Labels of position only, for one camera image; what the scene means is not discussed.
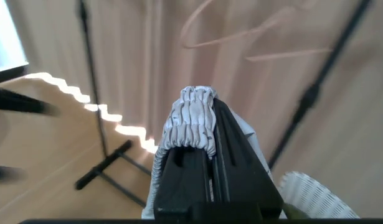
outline tripod stand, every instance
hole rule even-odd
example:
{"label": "tripod stand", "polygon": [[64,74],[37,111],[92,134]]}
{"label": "tripod stand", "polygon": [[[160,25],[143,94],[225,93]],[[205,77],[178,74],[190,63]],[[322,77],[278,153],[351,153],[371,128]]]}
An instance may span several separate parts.
{"label": "tripod stand", "polygon": [[[83,34],[85,37],[85,44],[87,49],[87,60],[88,60],[88,66],[90,70],[90,81],[92,83],[92,90],[93,90],[93,97],[95,100],[96,105],[100,105],[100,99],[98,94],[98,87],[97,87],[97,79],[95,76],[95,69],[94,69],[94,62],[93,62],[93,53],[92,48],[90,46],[90,36],[88,32],[88,15],[87,15],[87,8],[83,0],[79,0],[79,9],[80,9],[80,19],[82,22],[82,29]],[[101,177],[103,180],[107,181],[109,184],[114,186],[116,189],[121,191],[123,194],[128,196],[130,199],[135,201],[137,204],[139,204],[142,207],[146,206],[146,202],[142,201],[139,197],[137,197],[135,194],[131,193],[129,190],[126,190],[124,187],[122,187],[120,184],[118,184],[115,180],[113,180],[110,176],[106,175],[104,173],[104,170],[112,164],[115,160],[118,158],[123,158],[124,160],[128,161],[130,164],[137,167],[139,170],[144,172],[147,175],[151,176],[151,172],[143,167],[142,165],[138,164],[134,160],[132,160],[130,157],[125,155],[125,152],[132,147],[132,141],[127,140],[124,144],[122,144],[118,149],[115,149],[111,154],[108,154],[107,146],[106,146],[106,138],[104,133],[104,127],[103,127],[103,121],[101,117],[101,111],[98,107],[96,110],[96,119],[98,124],[98,131],[100,134],[100,140],[102,145],[102,152],[103,152],[103,160],[97,164],[95,167],[91,168],[89,172],[87,172],[83,177],[81,177],[75,184],[75,188],[77,190],[82,190],[86,185],[88,185],[94,178],[97,176]]]}

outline curtain fold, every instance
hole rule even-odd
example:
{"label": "curtain fold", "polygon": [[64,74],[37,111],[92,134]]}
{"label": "curtain fold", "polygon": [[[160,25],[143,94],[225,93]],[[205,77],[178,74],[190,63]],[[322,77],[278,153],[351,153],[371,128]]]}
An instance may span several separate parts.
{"label": "curtain fold", "polygon": [[[87,1],[102,103],[110,114],[121,116],[121,125],[145,128],[146,138],[158,144],[180,90],[213,86],[219,98],[256,130],[268,159],[328,53],[259,62],[245,57],[331,48],[359,1],[316,1],[259,38],[248,35],[184,49],[180,31],[202,2]],[[298,2],[214,1],[197,17],[185,41],[196,44],[251,29]],[[48,72],[79,87],[71,90],[90,95],[77,2],[7,4],[30,72]],[[280,158],[274,178],[288,170],[327,185],[361,217],[383,217],[383,0],[374,1],[324,84],[319,102]]]}

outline black stand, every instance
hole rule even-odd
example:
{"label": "black stand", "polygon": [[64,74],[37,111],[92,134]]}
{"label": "black stand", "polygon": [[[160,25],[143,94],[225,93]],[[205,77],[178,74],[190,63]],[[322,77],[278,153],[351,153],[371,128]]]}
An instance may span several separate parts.
{"label": "black stand", "polygon": [[327,61],[320,70],[316,81],[314,81],[314,83],[303,94],[300,100],[299,107],[295,111],[290,125],[287,127],[280,143],[274,150],[274,153],[268,162],[268,167],[270,169],[273,169],[276,161],[280,157],[281,153],[284,151],[286,144],[290,140],[292,134],[295,132],[295,129],[300,123],[300,121],[305,117],[309,109],[312,108],[316,103],[319,97],[321,84],[324,82],[324,79],[328,77],[330,69],[334,66],[335,61],[339,58],[341,52],[346,46],[348,39],[352,35],[353,31],[356,29],[359,21],[362,19],[364,13],[367,11],[367,8],[370,3],[371,0],[362,0],[357,6],[356,10],[352,15],[352,18],[350,19],[346,28],[343,30],[343,33],[341,34],[340,38],[336,42],[334,50],[331,52]]}
{"label": "black stand", "polygon": [[[97,79],[95,76],[95,70],[94,70],[94,63],[93,63],[93,57],[92,57],[92,48],[90,46],[90,38],[88,34],[88,21],[87,21],[87,10],[85,7],[85,3],[83,0],[79,0],[80,3],[80,17],[82,20],[82,28],[85,35],[85,42],[86,42],[86,48],[87,48],[87,59],[90,69],[90,79],[92,81],[92,89],[93,89],[93,96],[95,99],[96,105],[100,105],[100,100],[98,98],[98,92],[97,92]],[[108,154],[106,141],[105,141],[105,133],[104,133],[104,127],[103,127],[103,121],[101,119],[101,111],[98,108],[96,111],[96,119],[98,124],[98,130],[100,133],[100,140],[102,144],[103,149],[103,155],[104,160],[102,160],[97,166],[93,167],[87,174],[85,174],[83,177],[81,177],[75,184],[75,188],[77,190],[82,190],[87,184],[89,184],[94,178],[97,176],[100,176],[102,179],[107,181],[109,184],[114,186],[116,189],[120,190],[122,193],[124,193],[126,196],[128,196],[130,199],[135,201],[137,204],[139,204],[142,207],[146,206],[146,202],[142,201],[140,198],[135,196],[130,191],[123,188],[120,184],[115,182],[110,176],[106,175],[103,171],[111,164],[113,163],[117,158],[121,157],[124,158],[126,161],[128,161],[130,164],[136,166],[141,171],[143,171],[145,174],[148,174],[151,176],[151,172],[143,167],[142,165],[136,163],[134,160],[129,158],[125,155],[125,152],[131,148],[132,142],[130,140],[127,140],[122,146],[120,146],[118,149],[115,149],[114,152],[111,154]]]}

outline sunlight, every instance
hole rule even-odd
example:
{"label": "sunlight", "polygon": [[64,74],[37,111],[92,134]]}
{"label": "sunlight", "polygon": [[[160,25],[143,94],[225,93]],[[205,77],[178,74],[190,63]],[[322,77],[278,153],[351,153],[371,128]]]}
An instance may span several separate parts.
{"label": "sunlight", "polygon": [[[68,86],[67,82],[62,78],[54,78],[49,73],[40,72],[40,73],[33,73],[26,75],[25,78],[40,78],[43,81],[58,86],[60,91],[66,94],[71,94],[79,103],[84,103],[84,108],[89,111],[96,112],[99,108],[101,111],[101,116],[106,121],[112,121],[112,122],[120,122],[122,121],[122,115],[120,114],[109,114],[108,113],[108,105],[101,104],[90,104],[90,96],[84,95],[80,92],[79,87],[75,86]],[[155,153],[158,149],[158,146],[155,145],[154,139],[146,140],[146,129],[143,127],[134,127],[134,126],[123,126],[120,124],[117,124],[115,127],[115,131],[117,131],[120,134],[124,134],[127,136],[138,136],[140,138],[140,144],[141,147],[148,152]]]}

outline black pole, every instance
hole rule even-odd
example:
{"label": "black pole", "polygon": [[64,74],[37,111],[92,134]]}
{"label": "black pole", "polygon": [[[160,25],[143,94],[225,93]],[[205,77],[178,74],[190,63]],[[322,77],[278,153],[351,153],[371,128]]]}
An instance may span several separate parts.
{"label": "black pole", "polygon": [[104,157],[108,157],[103,121],[101,119],[101,111],[98,107],[98,105],[100,105],[100,99],[98,97],[97,79],[96,79],[95,69],[94,69],[92,48],[90,46],[87,10],[86,10],[86,6],[85,6],[85,3],[83,0],[79,0],[79,5],[80,5],[80,18],[82,20],[83,33],[84,33],[85,42],[86,42],[87,60],[88,60],[88,66],[89,66],[89,70],[90,70],[90,79],[92,81],[93,97],[94,97],[95,104],[97,105],[96,119],[97,119],[97,124],[98,124],[98,132],[100,133],[100,141],[101,141],[102,148],[103,148],[103,155],[104,155]]}
{"label": "black pole", "polygon": [[324,82],[325,78],[328,77],[329,71],[333,68],[336,60],[339,58],[341,52],[345,48],[346,42],[352,35],[353,31],[356,29],[359,21],[362,19],[370,3],[371,0],[362,0],[360,2],[356,10],[354,11],[351,19],[349,20],[346,28],[344,29],[338,41],[336,42],[334,50],[330,53],[327,61],[318,73],[317,79],[303,94],[300,100],[299,108],[296,110],[292,118],[292,122],[286,129],[280,143],[274,150],[274,153],[268,162],[268,166],[270,169],[273,169],[274,165],[276,164],[276,161],[280,157],[281,153],[284,151],[284,148],[290,140],[296,127],[298,126],[298,123],[305,117],[308,110],[312,108],[317,102],[321,84]]}

